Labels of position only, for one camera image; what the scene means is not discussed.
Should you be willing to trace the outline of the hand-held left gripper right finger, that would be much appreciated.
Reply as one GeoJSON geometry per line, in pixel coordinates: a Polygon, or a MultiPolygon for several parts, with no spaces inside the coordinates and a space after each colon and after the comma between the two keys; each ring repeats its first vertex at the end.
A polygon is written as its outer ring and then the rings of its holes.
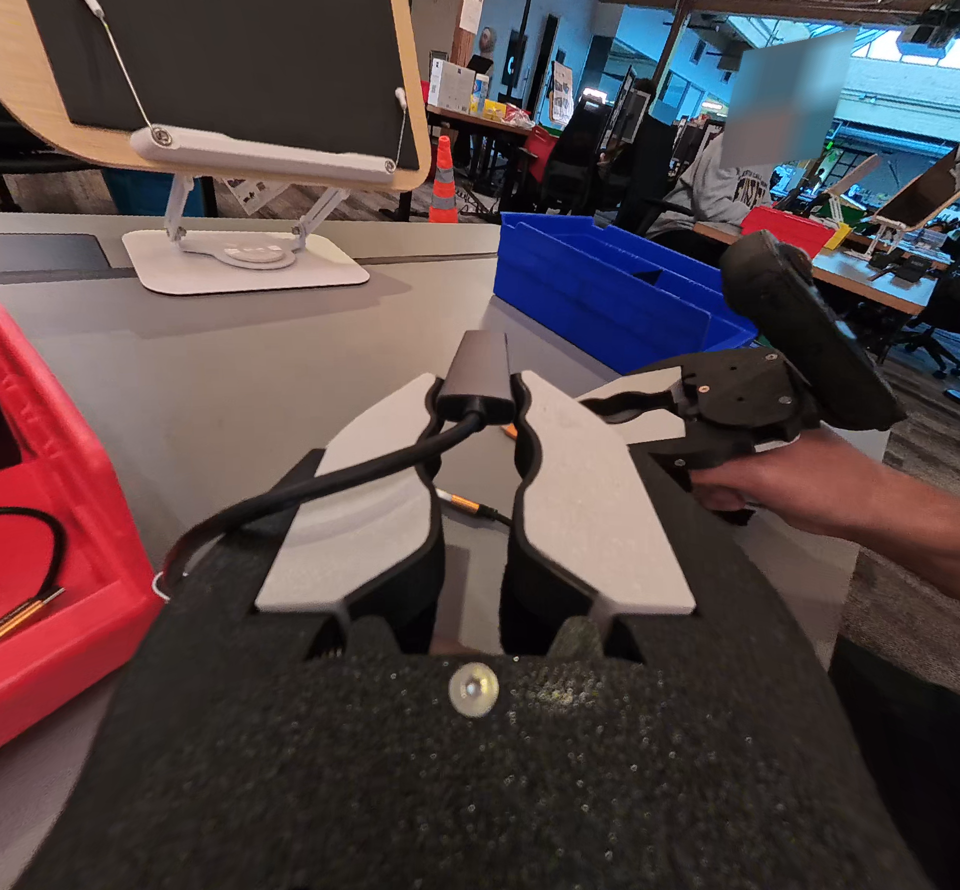
{"type": "Polygon", "coordinates": [[[532,370],[511,387],[520,483],[509,639],[552,640],[574,617],[606,639],[618,618],[691,615],[693,593],[631,453],[642,443],[532,370]]]}

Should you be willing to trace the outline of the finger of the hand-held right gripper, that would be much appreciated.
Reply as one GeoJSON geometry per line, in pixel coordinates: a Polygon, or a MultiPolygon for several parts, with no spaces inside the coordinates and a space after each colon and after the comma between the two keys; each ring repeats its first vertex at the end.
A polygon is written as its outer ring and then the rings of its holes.
{"type": "Polygon", "coordinates": [[[683,369],[667,367],[621,376],[579,396],[578,402],[608,424],[627,424],[654,411],[681,418],[684,393],[683,369]]]}
{"type": "Polygon", "coordinates": [[[669,410],[649,410],[622,422],[627,445],[682,440],[686,435],[684,419],[669,410]]]}

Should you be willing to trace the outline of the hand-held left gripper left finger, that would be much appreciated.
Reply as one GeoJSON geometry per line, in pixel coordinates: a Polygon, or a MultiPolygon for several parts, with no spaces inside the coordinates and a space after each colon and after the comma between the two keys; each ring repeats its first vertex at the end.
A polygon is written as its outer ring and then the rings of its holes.
{"type": "MultiPolygon", "coordinates": [[[[430,372],[382,398],[330,440],[316,476],[414,445],[437,424],[430,372]]],[[[439,504],[424,464],[306,502],[296,511],[255,598],[261,614],[327,613],[346,623],[374,614],[391,577],[440,540],[439,504]]]]}

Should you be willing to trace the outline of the blue storage bin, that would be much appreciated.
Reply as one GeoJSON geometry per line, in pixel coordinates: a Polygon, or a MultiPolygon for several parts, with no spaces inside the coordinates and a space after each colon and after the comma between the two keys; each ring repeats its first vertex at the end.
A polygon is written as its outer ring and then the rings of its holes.
{"type": "Polygon", "coordinates": [[[719,269],[591,217],[501,217],[494,295],[618,374],[749,346],[719,269]],[[632,276],[662,269],[652,286],[632,276]]]}

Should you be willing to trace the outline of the grey USB hub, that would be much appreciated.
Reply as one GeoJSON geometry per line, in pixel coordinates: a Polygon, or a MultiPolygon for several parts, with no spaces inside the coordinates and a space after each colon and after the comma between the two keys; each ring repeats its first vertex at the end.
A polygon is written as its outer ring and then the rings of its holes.
{"type": "Polygon", "coordinates": [[[488,426],[510,425],[516,415],[506,337],[472,330],[462,336],[433,408],[447,430],[370,460],[239,501],[187,530],[168,552],[158,580],[171,596],[197,552],[247,524],[302,504],[322,500],[419,465],[436,462],[488,426]]]}

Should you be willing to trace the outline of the red storage bin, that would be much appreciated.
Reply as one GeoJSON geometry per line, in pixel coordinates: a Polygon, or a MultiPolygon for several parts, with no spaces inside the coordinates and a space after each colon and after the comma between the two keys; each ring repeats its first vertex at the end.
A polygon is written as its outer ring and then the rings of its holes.
{"type": "Polygon", "coordinates": [[[755,206],[740,224],[743,236],[766,231],[781,243],[803,251],[810,260],[836,236],[835,227],[772,206],[755,206]]]}
{"type": "MultiPolygon", "coordinates": [[[[7,744],[126,665],[162,602],[107,452],[6,310],[1,444],[2,507],[48,513],[68,537],[64,594],[1,641],[7,744]]],[[[2,516],[2,617],[38,592],[50,550],[44,525],[2,516]]]]}

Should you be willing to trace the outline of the grey desk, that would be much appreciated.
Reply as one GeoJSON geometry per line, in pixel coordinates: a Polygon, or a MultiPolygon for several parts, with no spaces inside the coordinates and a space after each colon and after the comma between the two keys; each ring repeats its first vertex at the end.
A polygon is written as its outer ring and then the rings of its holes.
{"type": "MultiPolygon", "coordinates": [[[[163,296],[120,246],[146,218],[2,214],[10,234],[96,236],[111,272],[2,284],[6,308],[96,432],[156,568],[190,526],[269,489],[306,452],[422,373],[445,375],[464,332],[508,337],[510,368],[572,396],[616,373],[494,296],[499,230],[334,222],[320,232],[370,274],[340,289],[163,296]]],[[[438,641],[499,650],[504,528],[444,518],[438,641]]],[[[734,536],[824,669],[858,548],[762,512],[734,536]]],[[[68,798],[119,680],[101,680],[2,748],[2,888],[68,798]]]]}

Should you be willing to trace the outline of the person's right hand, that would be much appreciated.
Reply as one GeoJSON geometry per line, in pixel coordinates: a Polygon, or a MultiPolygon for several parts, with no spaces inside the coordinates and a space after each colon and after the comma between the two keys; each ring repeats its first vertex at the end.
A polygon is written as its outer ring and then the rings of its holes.
{"type": "Polygon", "coordinates": [[[775,449],[691,470],[689,477],[706,509],[734,512],[757,504],[800,531],[854,541],[869,526],[885,467],[833,431],[817,429],[775,449]]]}

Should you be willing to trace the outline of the wooden table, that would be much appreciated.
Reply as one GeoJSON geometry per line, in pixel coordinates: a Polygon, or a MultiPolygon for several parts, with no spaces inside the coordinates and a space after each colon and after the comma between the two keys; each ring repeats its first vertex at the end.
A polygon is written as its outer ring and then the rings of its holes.
{"type": "MultiPolygon", "coordinates": [[[[818,226],[826,233],[827,239],[834,235],[835,227],[830,222],[827,224],[816,220],[811,222],[786,211],[776,213],[779,214],[778,217],[766,222],[773,223],[774,231],[778,234],[784,230],[783,225],[788,228],[792,226],[797,230],[799,224],[786,224],[786,220],[799,219],[804,225],[818,226]]],[[[740,235],[740,229],[732,224],[703,221],[693,225],[693,232],[716,239],[725,245],[736,242],[740,235]]],[[[812,276],[823,284],[843,289],[858,298],[893,308],[908,317],[918,316],[924,311],[938,283],[938,279],[929,273],[922,273],[919,280],[910,282],[897,277],[895,272],[882,272],[872,268],[866,259],[861,259],[858,255],[847,253],[840,248],[826,248],[826,246],[820,248],[812,257],[811,270],[812,276]]]]}
{"type": "Polygon", "coordinates": [[[448,125],[462,138],[475,136],[486,142],[491,154],[505,155],[507,162],[498,191],[496,213],[533,213],[538,210],[539,182],[534,178],[533,169],[549,157],[558,137],[556,132],[541,124],[523,127],[433,104],[426,104],[426,115],[430,128],[448,125]]]}

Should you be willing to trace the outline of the black office chair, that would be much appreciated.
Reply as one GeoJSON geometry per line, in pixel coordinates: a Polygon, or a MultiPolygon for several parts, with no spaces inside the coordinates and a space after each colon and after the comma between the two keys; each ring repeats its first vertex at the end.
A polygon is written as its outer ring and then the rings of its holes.
{"type": "Polygon", "coordinates": [[[613,116],[608,104],[576,105],[534,186],[535,213],[594,216],[634,204],[645,213],[666,198],[675,127],[644,115],[628,140],[614,133],[613,116]]]}
{"type": "Polygon", "coordinates": [[[935,338],[935,332],[959,332],[959,276],[938,280],[922,312],[894,337],[894,347],[907,353],[925,351],[936,363],[933,376],[939,380],[958,379],[959,358],[935,338]]]}

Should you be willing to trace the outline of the orange traffic cone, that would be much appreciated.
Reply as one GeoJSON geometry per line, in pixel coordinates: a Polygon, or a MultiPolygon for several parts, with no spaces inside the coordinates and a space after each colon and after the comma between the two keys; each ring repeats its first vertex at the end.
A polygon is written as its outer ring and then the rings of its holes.
{"type": "Polygon", "coordinates": [[[437,224],[457,225],[459,223],[451,141],[445,133],[438,138],[437,143],[436,166],[428,220],[430,223],[437,224]]]}

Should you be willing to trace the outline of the white stand with black board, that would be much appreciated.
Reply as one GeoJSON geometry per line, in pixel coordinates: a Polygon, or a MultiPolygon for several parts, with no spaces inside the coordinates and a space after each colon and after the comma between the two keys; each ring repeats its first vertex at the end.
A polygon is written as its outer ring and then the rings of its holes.
{"type": "Polygon", "coordinates": [[[2,0],[2,103],[68,155],[173,176],[164,223],[122,238],[170,296],[366,283],[318,225],[429,166],[408,0],[2,0]],[[200,177],[322,191],[288,232],[193,229],[200,177]]]}

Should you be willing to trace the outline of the white cardboard box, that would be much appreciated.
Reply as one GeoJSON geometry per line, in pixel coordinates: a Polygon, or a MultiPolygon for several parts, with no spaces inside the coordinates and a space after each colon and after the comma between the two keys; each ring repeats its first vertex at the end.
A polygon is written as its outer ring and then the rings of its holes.
{"type": "Polygon", "coordinates": [[[471,111],[475,78],[473,69],[435,58],[430,68],[427,105],[467,115],[471,111]]]}

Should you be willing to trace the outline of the white printed sheet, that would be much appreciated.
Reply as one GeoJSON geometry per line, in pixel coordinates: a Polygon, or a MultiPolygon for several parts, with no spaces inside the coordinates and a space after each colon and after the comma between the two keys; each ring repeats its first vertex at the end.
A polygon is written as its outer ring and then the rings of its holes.
{"type": "Polygon", "coordinates": [[[246,216],[256,215],[290,187],[282,181],[251,178],[227,178],[222,183],[246,216]]]}

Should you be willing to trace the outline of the person's dark trousers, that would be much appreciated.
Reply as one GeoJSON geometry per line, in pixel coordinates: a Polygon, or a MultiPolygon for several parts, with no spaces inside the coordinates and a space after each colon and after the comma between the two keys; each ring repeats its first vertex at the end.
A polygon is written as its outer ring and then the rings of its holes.
{"type": "Polygon", "coordinates": [[[931,884],[959,887],[959,697],[845,637],[829,677],[897,830],[931,884]]]}

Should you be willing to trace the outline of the blue storage basket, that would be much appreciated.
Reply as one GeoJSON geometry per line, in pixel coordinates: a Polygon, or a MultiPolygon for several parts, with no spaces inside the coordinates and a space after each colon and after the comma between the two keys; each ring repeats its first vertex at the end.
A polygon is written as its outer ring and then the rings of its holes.
{"type": "Polygon", "coordinates": [[[165,216],[172,174],[103,167],[101,176],[119,215],[165,216]]]}

